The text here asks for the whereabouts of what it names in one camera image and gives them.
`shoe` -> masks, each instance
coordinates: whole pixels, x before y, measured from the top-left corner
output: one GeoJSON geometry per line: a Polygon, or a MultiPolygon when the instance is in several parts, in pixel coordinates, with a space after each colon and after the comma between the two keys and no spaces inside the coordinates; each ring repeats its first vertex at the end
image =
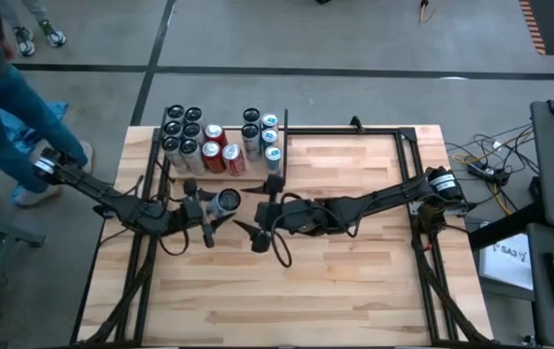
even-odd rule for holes
{"type": "Polygon", "coordinates": [[[60,30],[54,29],[49,20],[42,20],[40,27],[44,30],[44,35],[48,38],[48,42],[53,48],[59,48],[65,45],[65,35],[60,30]]]}
{"type": "Polygon", "coordinates": [[[19,185],[12,193],[12,200],[17,206],[33,207],[41,204],[46,199],[57,196],[60,192],[59,187],[56,185],[49,185],[43,193],[33,193],[19,185]]]}
{"type": "Polygon", "coordinates": [[[14,35],[16,36],[16,49],[21,56],[28,57],[35,53],[32,31],[25,27],[16,27],[14,28],[14,35]]]}
{"type": "Polygon", "coordinates": [[[82,166],[82,170],[87,174],[91,174],[93,172],[93,147],[87,141],[81,141],[81,146],[82,152],[86,156],[86,164],[82,166]]]}

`wooden table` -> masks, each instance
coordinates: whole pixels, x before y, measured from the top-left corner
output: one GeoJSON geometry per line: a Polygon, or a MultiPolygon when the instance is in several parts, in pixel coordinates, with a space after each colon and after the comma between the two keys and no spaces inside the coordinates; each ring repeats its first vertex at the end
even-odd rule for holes
{"type": "MultiPolygon", "coordinates": [[[[115,188],[132,187],[144,173],[152,130],[128,130],[115,188]]],[[[416,126],[416,131],[424,168],[448,168],[440,127],[416,126]]],[[[288,141],[285,191],[309,198],[359,196],[401,182],[392,137],[292,136],[288,141]]],[[[412,175],[411,161],[409,166],[412,175]]],[[[218,191],[258,183],[200,185],[218,191]]],[[[180,195],[177,184],[174,196],[180,195]]],[[[266,197],[243,193],[237,219],[252,223],[259,200],[266,197]]],[[[450,223],[463,224],[457,218],[450,223]]],[[[110,221],[103,238],[119,230],[119,223],[110,221]]],[[[289,270],[278,263],[272,251],[250,252],[247,234],[233,223],[218,230],[216,248],[211,250],[204,246],[199,229],[191,230],[190,235],[184,255],[170,257],[158,251],[144,345],[430,343],[404,206],[364,219],[356,239],[346,235],[285,236],[294,261],[289,270]]],[[[492,337],[469,240],[464,233],[450,229],[439,239],[451,296],[478,330],[492,337]]],[[[79,339],[92,335],[119,300],[131,240],[128,233],[100,248],[79,339]]],[[[179,250],[182,236],[167,237],[165,243],[179,250]]],[[[446,338],[438,299],[435,306],[441,337],[446,338]]],[[[128,323],[127,334],[131,335],[133,316],[128,323]]]]}

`concrete floor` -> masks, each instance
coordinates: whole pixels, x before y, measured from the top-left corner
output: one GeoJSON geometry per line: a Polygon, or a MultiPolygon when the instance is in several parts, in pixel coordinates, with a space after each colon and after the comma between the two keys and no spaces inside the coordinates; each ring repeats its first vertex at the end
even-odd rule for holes
{"type": "MultiPolygon", "coordinates": [[[[68,44],[49,48],[40,36],[36,55],[18,62],[146,65],[166,0],[45,4],[68,44]]],[[[24,10],[20,13],[33,26],[24,10]]],[[[419,25],[417,19],[414,0],[335,0],[323,7],[312,0],[178,0],[158,64],[554,73],[554,57],[535,52],[517,0],[445,0],[431,22],[419,25]]],[[[93,143],[95,174],[114,180],[144,74],[25,75],[46,99],[70,104],[66,123],[93,143]]],[[[476,133],[492,135],[528,123],[529,104],[551,98],[554,80],[156,74],[141,124],[157,124],[163,107],[173,103],[200,106],[222,124],[239,124],[241,111],[254,106],[288,108],[290,123],[298,125],[344,124],[354,114],[368,124],[435,123],[447,142],[467,143],[476,133]]],[[[535,159],[533,143],[522,151],[535,159]]],[[[514,174],[506,188],[519,206],[530,201],[526,188],[532,175],[514,174]]],[[[0,341],[9,341],[10,348],[63,345],[74,327],[102,219],[92,213],[90,200],[67,188],[46,206],[16,209],[7,199],[14,186],[0,173],[0,219],[48,239],[43,249],[16,251],[9,284],[0,291],[0,341]]],[[[479,182],[463,186],[471,201],[489,196],[479,182]]],[[[502,215],[487,203],[469,218],[502,215]]],[[[533,331],[527,302],[495,294],[485,298],[495,338],[517,343],[533,331]]]]}

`wooden tray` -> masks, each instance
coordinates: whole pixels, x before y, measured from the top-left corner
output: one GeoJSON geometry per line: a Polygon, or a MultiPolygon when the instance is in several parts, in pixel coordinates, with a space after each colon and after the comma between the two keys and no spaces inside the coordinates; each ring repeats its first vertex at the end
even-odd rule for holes
{"type": "MultiPolygon", "coordinates": [[[[237,144],[240,146],[240,150],[244,153],[244,142],[242,139],[242,128],[241,127],[223,127],[227,135],[227,141],[229,144],[237,144]]],[[[283,131],[278,132],[278,141],[277,146],[282,152],[282,158],[280,161],[280,170],[283,173],[283,163],[284,159],[287,156],[286,149],[284,148],[285,133],[283,131]]],[[[176,169],[172,166],[169,170],[169,177],[173,179],[189,179],[195,178],[197,180],[256,180],[256,181],[265,181],[268,177],[268,171],[266,170],[266,159],[262,158],[259,161],[250,162],[244,154],[244,163],[246,164],[246,171],[242,175],[233,176],[228,172],[222,174],[212,174],[207,173],[204,175],[195,175],[195,174],[179,174],[176,169]]]]}

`soda can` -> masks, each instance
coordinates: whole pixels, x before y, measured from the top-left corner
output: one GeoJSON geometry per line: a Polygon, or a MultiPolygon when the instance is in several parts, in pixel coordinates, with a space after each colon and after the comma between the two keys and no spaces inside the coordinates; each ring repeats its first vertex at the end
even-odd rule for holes
{"type": "Polygon", "coordinates": [[[179,122],[180,125],[183,125],[183,113],[184,109],[180,105],[170,106],[167,109],[167,115],[169,115],[172,120],[179,122]]]}
{"type": "Polygon", "coordinates": [[[260,127],[261,124],[261,114],[259,111],[255,108],[249,108],[244,111],[242,114],[242,117],[244,118],[244,124],[253,124],[257,127],[260,127]]]}
{"type": "Polygon", "coordinates": [[[242,198],[235,189],[225,189],[216,194],[206,207],[206,214],[212,220],[236,213],[242,198]]]}
{"type": "Polygon", "coordinates": [[[244,152],[248,161],[259,161],[263,157],[262,140],[259,136],[259,127],[255,124],[246,124],[242,128],[242,139],[244,140],[244,152]]]}
{"type": "Polygon", "coordinates": [[[277,130],[278,131],[278,117],[273,113],[264,114],[261,118],[261,130],[277,130]]]}
{"type": "Polygon", "coordinates": [[[178,138],[171,136],[165,137],[162,140],[162,149],[178,174],[187,174],[190,172],[188,165],[186,165],[186,162],[183,160],[181,152],[179,151],[178,138]]]}
{"type": "Polygon", "coordinates": [[[225,130],[216,124],[206,126],[206,138],[207,141],[214,141],[221,147],[225,147],[228,144],[225,130]]]}
{"type": "Polygon", "coordinates": [[[164,134],[166,136],[173,136],[181,138],[181,124],[175,120],[171,120],[164,124],[164,134]]]}
{"type": "Polygon", "coordinates": [[[222,174],[227,170],[220,149],[220,145],[216,142],[210,141],[203,144],[203,161],[206,163],[208,171],[213,174],[222,174]]]}
{"type": "Polygon", "coordinates": [[[196,142],[199,147],[203,146],[206,142],[206,136],[203,134],[201,126],[196,122],[187,123],[183,127],[183,137],[196,142]]]}
{"type": "Polygon", "coordinates": [[[206,164],[203,162],[199,145],[193,140],[186,140],[179,148],[181,156],[186,161],[186,165],[193,175],[205,175],[208,171],[206,164]]]}
{"type": "Polygon", "coordinates": [[[184,119],[186,123],[194,122],[199,124],[202,131],[203,128],[206,127],[206,120],[203,117],[203,112],[199,108],[193,107],[187,110],[184,119]]]}
{"type": "Polygon", "coordinates": [[[276,146],[266,149],[266,169],[269,175],[280,175],[280,159],[282,156],[280,149],[276,146]]]}
{"type": "Polygon", "coordinates": [[[265,130],[261,133],[263,149],[268,149],[273,145],[278,145],[278,132],[275,130],[265,130]]]}
{"type": "Polygon", "coordinates": [[[225,166],[229,175],[239,176],[244,173],[244,156],[237,144],[229,144],[222,149],[222,157],[225,160],[225,166]]]}

